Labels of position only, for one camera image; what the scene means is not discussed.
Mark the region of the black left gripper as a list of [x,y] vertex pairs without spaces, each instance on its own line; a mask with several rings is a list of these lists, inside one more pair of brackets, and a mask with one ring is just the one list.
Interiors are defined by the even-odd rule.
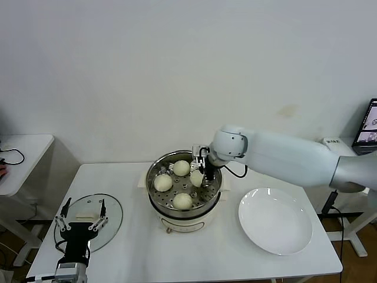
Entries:
[[92,222],[67,222],[71,198],[68,198],[59,215],[55,216],[55,224],[60,229],[63,242],[66,243],[61,260],[89,260],[91,251],[89,241],[98,236],[98,232],[108,223],[105,199],[101,199],[100,215]]

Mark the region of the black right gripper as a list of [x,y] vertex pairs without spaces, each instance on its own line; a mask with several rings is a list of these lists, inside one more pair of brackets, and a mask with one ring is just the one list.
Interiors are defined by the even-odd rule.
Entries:
[[201,174],[204,174],[202,180],[202,187],[208,188],[214,182],[214,173],[217,169],[216,158],[213,157],[211,153],[207,153],[205,158],[203,157],[194,157],[190,163],[191,169],[193,172],[198,170]]

